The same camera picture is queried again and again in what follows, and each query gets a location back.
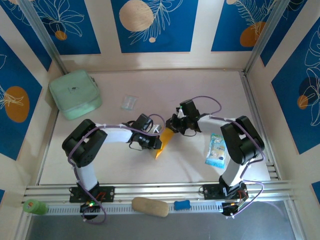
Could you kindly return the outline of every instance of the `yellow object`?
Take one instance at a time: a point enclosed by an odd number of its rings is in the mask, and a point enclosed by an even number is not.
[[[163,133],[160,136],[160,140],[162,142],[161,149],[156,151],[155,159],[157,159],[157,157],[165,149],[165,147],[167,146],[167,144],[169,143],[171,138],[174,136],[174,134],[175,133],[171,129],[169,129],[169,128],[164,129]]]

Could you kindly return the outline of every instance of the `beige circle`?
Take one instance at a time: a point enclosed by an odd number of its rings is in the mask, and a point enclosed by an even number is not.
[[[231,5],[231,4],[235,4],[238,0],[226,0],[226,3]]]
[[[18,5],[17,0],[8,0],[8,1],[15,4],[15,5]]]
[[[149,38],[149,42],[153,44],[153,43],[156,42],[156,39],[155,39],[154,37],[150,37],[150,38]]]
[[[120,22],[131,32],[146,30],[154,22],[151,8],[141,0],[126,2],[119,12]]]

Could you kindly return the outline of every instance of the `white floor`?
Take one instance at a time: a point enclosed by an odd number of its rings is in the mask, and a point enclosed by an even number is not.
[[[74,184],[75,176],[62,149],[66,137],[84,120],[100,124],[120,124],[136,120],[144,113],[157,113],[169,119],[179,103],[199,95],[218,99],[222,111],[217,116],[248,116],[252,121],[239,72],[215,70],[150,70],[91,74],[103,104],[72,121],[59,114],[40,179],[41,185]],[[132,111],[121,109],[126,95],[138,97]],[[200,113],[218,109],[210,99],[195,99]],[[176,134],[157,160],[148,150],[129,149],[128,144],[105,144],[94,160],[101,184],[183,183],[217,181],[223,169],[205,164],[210,134],[194,137]],[[248,180],[270,180],[265,163],[254,164],[245,173]]]

